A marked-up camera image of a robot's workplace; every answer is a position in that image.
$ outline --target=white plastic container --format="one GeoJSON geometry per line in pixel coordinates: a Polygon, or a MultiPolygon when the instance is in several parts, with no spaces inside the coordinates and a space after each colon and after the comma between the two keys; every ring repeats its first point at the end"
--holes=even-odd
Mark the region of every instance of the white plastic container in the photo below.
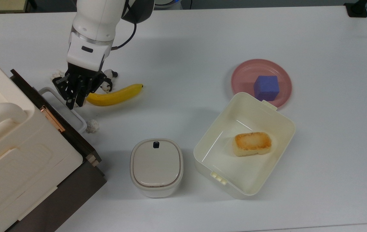
{"type": "Polygon", "coordinates": [[[295,133],[294,123],[266,101],[236,94],[194,149],[195,166],[234,198],[256,194],[281,158],[295,133]],[[265,132],[272,140],[269,153],[237,157],[235,135],[265,132]]]}
{"type": "Polygon", "coordinates": [[[132,151],[132,182],[147,197],[169,196],[179,187],[183,173],[182,152],[171,140],[144,140],[132,151]]]}

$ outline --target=toasted bread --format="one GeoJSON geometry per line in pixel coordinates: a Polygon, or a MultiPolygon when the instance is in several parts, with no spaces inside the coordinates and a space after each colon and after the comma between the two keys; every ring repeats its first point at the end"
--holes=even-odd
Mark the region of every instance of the toasted bread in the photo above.
{"type": "Polygon", "coordinates": [[[264,132],[239,134],[234,137],[232,147],[237,157],[266,154],[271,149],[271,138],[264,132]]]}

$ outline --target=black button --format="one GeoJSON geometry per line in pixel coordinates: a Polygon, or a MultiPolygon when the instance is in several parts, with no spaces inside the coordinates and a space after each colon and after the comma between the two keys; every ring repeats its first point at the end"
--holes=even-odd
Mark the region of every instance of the black button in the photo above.
{"type": "Polygon", "coordinates": [[[85,47],[85,46],[82,46],[82,50],[83,51],[87,51],[88,53],[92,53],[93,52],[93,49],[92,48],[85,47]]]}

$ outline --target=pink plate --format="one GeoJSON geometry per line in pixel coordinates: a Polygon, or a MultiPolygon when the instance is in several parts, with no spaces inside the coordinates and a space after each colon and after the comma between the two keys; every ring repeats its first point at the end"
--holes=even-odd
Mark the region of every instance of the pink plate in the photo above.
{"type": "Polygon", "coordinates": [[[293,85],[287,72],[274,62],[266,59],[250,59],[240,64],[232,73],[232,92],[246,92],[254,95],[254,83],[260,75],[276,75],[280,93],[275,100],[269,101],[276,107],[285,104],[291,96],[293,85]]]}

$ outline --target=blue foam cube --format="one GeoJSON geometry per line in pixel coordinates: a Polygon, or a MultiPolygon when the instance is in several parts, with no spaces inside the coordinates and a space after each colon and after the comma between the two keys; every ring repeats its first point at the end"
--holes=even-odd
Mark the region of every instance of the blue foam cube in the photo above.
{"type": "Polygon", "coordinates": [[[273,101],[280,92],[276,75],[260,75],[254,83],[255,98],[273,101]]]}

